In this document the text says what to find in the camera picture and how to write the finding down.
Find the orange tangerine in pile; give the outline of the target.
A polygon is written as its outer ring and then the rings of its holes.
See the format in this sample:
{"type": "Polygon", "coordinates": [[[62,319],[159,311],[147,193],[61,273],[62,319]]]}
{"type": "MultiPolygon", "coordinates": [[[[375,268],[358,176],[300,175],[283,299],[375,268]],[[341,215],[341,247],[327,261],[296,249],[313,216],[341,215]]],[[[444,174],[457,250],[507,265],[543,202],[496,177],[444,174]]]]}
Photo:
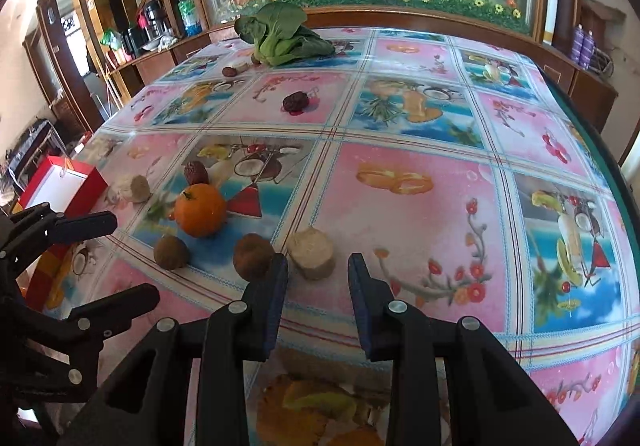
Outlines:
{"type": "Polygon", "coordinates": [[[174,220],[193,238],[204,238],[219,232],[227,219],[227,203],[219,190],[209,184],[193,184],[178,195],[174,220]]]}

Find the dark red jujube upper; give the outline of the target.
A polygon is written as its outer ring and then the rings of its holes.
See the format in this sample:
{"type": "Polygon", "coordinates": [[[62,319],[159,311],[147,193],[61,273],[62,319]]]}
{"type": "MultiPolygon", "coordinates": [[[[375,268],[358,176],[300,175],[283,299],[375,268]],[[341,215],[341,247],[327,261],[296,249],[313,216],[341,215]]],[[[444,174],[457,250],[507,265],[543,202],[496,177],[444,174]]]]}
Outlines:
{"type": "Polygon", "coordinates": [[[186,162],[183,174],[189,185],[209,183],[208,171],[201,161],[192,160],[186,162]]]}

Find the small brown kiwi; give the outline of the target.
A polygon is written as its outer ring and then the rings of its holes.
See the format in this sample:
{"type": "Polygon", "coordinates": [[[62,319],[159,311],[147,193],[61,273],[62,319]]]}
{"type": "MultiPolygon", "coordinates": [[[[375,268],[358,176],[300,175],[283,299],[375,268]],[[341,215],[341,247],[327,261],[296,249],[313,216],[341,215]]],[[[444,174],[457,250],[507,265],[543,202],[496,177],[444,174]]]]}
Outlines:
{"type": "Polygon", "coordinates": [[[163,235],[153,249],[155,263],[164,270],[178,270],[187,266],[190,251],[186,244],[174,235],[163,235]]]}

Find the green bok choy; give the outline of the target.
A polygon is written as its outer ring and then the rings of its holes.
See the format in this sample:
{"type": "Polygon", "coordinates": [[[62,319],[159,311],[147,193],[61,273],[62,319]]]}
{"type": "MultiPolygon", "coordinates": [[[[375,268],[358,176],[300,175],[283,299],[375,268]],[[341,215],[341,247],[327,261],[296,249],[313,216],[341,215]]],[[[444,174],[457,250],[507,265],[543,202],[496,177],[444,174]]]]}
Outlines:
{"type": "Polygon", "coordinates": [[[270,2],[253,15],[239,16],[234,31],[254,47],[253,58],[270,67],[334,55],[334,45],[309,29],[306,21],[307,14],[299,6],[270,2]]]}

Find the dark red dried fruit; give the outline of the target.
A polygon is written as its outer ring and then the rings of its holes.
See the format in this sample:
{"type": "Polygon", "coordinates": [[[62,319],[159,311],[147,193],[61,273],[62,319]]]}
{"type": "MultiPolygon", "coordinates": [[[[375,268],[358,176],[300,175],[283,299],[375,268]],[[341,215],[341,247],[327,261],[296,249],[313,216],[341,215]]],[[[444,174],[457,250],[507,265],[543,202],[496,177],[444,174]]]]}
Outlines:
{"type": "Polygon", "coordinates": [[[288,114],[302,114],[309,106],[309,97],[304,92],[294,92],[282,100],[282,109],[288,114]]]}

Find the brown kiwi fruit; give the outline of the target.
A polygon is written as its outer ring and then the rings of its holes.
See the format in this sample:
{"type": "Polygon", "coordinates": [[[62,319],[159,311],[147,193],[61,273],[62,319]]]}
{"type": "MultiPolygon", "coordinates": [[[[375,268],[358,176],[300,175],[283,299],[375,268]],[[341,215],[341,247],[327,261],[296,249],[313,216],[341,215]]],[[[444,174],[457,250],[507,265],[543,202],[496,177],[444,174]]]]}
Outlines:
{"type": "Polygon", "coordinates": [[[273,255],[269,240],[257,234],[247,234],[236,243],[232,262],[238,275],[251,282],[267,275],[273,255]]]}

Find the floral fruit print tablecloth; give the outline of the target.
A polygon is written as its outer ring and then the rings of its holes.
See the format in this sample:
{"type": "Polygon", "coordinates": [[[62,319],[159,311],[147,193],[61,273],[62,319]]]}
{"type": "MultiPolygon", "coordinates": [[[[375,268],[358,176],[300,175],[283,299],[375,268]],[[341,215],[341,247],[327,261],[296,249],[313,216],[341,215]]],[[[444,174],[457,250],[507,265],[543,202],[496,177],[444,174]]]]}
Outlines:
{"type": "Polygon", "coordinates": [[[245,369],[250,440],[285,445],[380,442],[390,370],[364,358],[347,285],[361,254],[394,296],[434,318],[478,318],[532,377],[578,442],[605,437],[639,369],[639,243],[618,169],[536,65],[541,89],[505,84],[496,65],[456,50],[439,81],[335,54],[281,68],[254,66],[241,40],[209,45],[164,72],[96,132],[80,160],[106,181],[96,205],[114,235],[70,250],[44,309],[75,306],[149,281],[160,304],[108,341],[101,377],[157,319],[205,317],[245,282],[232,258],[247,234],[279,252],[321,230],[335,267],[311,281],[291,270],[278,345],[245,369]],[[227,78],[224,67],[238,75],[227,78]],[[304,92],[288,114],[282,100],[304,92]],[[227,203],[219,232],[193,238],[174,220],[201,161],[227,203]],[[114,184],[143,175],[147,202],[114,184]],[[164,270],[153,249],[181,239],[187,266],[164,270]]]}

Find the purple bottle left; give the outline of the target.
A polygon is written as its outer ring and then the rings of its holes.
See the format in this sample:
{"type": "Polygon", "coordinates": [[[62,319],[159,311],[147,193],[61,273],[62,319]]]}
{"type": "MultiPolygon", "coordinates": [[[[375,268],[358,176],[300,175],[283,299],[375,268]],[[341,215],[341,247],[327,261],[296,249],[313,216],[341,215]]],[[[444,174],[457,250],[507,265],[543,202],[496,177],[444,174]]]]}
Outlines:
{"type": "Polygon", "coordinates": [[[582,54],[582,46],[584,45],[585,32],[581,24],[578,24],[573,31],[572,46],[570,47],[570,59],[578,64],[580,62],[580,54],[582,54]]]}

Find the wooden low cabinet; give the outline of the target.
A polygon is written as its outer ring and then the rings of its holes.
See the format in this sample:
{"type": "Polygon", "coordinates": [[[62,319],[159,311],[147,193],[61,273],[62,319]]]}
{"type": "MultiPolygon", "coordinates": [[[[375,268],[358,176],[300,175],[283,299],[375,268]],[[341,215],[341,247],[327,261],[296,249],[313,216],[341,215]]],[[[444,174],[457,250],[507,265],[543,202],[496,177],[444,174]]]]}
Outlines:
{"type": "Polygon", "coordinates": [[[475,53],[483,69],[496,65],[505,84],[541,89],[539,72],[567,94],[575,109],[598,132],[605,126],[618,93],[590,71],[579,68],[556,48],[530,36],[486,21],[417,8],[392,6],[328,6],[308,8],[306,26],[322,38],[342,42],[336,56],[378,58],[370,69],[388,69],[439,81],[454,75],[456,50],[475,53]]]}

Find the purple bottle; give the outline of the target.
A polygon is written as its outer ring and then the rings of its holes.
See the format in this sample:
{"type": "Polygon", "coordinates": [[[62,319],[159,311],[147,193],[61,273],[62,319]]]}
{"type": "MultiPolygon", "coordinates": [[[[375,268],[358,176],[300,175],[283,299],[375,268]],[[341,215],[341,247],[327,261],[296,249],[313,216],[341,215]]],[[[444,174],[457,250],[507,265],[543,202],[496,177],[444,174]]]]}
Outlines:
{"type": "Polygon", "coordinates": [[[582,46],[584,45],[585,32],[581,24],[578,24],[573,31],[572,46],[570,47],[570,59],[578,64],[580,62],[580,54],[582,54],[582,46]]]}
{"type": "Polygon", "coordinates": [[[584,38],[582,39],[582,49],[579,55],[579,65],[587,70],[590,67],[591,58],[596,49],[596,41],[594,40],[593,32],[591,30],[584,32],[584,38]]]}

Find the pale round chunk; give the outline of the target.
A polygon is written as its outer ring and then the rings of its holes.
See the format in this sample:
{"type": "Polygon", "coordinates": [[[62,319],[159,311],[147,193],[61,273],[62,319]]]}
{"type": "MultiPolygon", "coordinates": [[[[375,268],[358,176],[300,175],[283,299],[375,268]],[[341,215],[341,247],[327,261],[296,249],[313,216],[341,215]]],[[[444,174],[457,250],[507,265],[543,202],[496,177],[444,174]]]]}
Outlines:
{"type": "Polygon", "coordinates": [[[317,281],[332,275],[335,267],[334,247],[321,230],[308,227],[296,232],[288,240],[286,248],[305,279],[317,281]]]}

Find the green label water bottle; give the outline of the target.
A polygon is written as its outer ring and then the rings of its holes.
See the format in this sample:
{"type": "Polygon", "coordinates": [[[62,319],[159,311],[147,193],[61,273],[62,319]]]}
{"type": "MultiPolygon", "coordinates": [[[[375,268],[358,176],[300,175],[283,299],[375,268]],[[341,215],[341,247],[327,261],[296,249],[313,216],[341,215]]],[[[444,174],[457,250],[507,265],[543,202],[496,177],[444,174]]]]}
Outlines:
{"type": "Polygon", "coordinates": [[[194,0],[178,0],[178,10],[186,36],[197,36],[200,34],[202,32],[202,25],[194,0]]]}

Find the red date near greens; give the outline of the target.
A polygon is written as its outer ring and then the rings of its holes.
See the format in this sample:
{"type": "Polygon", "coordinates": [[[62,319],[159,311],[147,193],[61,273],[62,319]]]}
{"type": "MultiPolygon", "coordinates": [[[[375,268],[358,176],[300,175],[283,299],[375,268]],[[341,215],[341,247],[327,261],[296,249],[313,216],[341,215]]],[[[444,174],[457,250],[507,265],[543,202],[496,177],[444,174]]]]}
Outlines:
{"type": "Polygon", "coordinates": [[[234,76],[238,75],[238,70],[233,67],[224,67],[222,69],[222,74],[227,78],[233,78],[234,76]]]}

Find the black thermos kettle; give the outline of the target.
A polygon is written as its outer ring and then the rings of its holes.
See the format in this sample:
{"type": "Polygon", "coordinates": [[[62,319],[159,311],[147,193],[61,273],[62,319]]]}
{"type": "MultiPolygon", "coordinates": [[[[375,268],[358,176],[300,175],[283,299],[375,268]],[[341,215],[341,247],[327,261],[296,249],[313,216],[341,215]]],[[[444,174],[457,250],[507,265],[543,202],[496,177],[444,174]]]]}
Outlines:
{"type": "Polygon", "coordinates": [[[147,0],[143,5],[142,14],[146,20],[149,40],[159,41],[170,28],[162,0],[147,0]]]}

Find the banana chunk left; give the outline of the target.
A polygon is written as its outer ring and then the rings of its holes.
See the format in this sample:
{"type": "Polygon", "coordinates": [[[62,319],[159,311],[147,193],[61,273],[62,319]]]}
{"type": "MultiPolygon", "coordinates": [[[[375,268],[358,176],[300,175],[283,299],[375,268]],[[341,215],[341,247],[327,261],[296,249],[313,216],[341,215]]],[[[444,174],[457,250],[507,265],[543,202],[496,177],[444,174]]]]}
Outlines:
{"type": "Polygon", "coordinates": [[[130,203],[147,202],[152,196],[148,180],[140,174],[121,177],[113,189],[120,200],[130,203]]]}

